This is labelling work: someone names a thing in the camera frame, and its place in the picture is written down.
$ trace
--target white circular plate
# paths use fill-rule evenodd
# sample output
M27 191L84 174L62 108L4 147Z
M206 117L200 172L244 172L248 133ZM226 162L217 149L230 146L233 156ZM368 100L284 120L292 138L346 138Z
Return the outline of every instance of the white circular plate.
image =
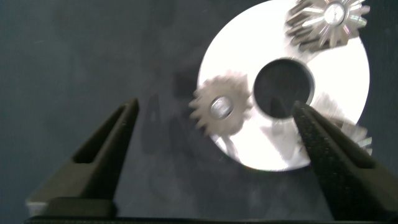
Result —
M357 123L368 97L369 65L361 39L332 50L303 53L285 36L287 12L294 6L294 0L267 1L235 17L214 38L199 71L198 86L228 70L248 75L249 101L254 105L249 118L235 135L211 138L227 155L254 169L283 171L310 163L298 143L293 118L272 118L255 101L254 82L268 63L287 58L304 65L313 79L307 104L329 118Z

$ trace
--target bevel gear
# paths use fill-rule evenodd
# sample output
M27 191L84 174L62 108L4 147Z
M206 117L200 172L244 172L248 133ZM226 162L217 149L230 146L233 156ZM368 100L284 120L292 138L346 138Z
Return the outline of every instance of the bevel gear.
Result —
M189 107L195 109L190 118L197 119L197 128L205 127L205 135L230 136L243 126L250 92L247 77L228 72L207 80L193 93Z
M369 155L372 155L372 137L368 136L368 130L366 128L337 119L331 119L330 121L340 128L341 132L359 147L365 150Z
M362 6L365 0L298 0L289 11L286 24L292 26L287 35L300 50L329 49L348 44L359 37L358 29L366 26L363 14L370 11Z

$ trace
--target black circular hole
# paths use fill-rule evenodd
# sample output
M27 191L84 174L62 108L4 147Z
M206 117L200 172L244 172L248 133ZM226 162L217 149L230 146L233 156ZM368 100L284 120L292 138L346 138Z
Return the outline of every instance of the black circular hole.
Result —
M312 79L300 63L280 59L259 72L254 82L254 97L260 109L273 118L288 118L295 101L310 98Z

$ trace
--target dark gray background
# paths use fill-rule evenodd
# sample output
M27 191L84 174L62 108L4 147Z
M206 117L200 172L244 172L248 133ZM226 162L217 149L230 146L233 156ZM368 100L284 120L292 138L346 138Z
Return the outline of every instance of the dark gray background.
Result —
M132 97L141 111L120 216L330 220L311 168L246 169L187 119L211 40L260 2L1 0L0 222L23 221L30 192ZM371 86L360 123L374 157L398 174L398 1L366 3Z

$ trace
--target central hole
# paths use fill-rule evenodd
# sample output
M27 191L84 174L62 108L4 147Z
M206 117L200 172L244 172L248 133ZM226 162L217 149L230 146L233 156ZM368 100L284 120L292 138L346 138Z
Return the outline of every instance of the central hole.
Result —
M330 25L339 25L343 22L346 11L340 3L333 3L326 8L325 20Z
M273 118L289 118L295 101L306 103L312 92L310 72L300 63L281 59L259 72L254 97L260 109Z
M227 96L217 97L210 105L210 114L216 119L225 119L233 110L233 102Z

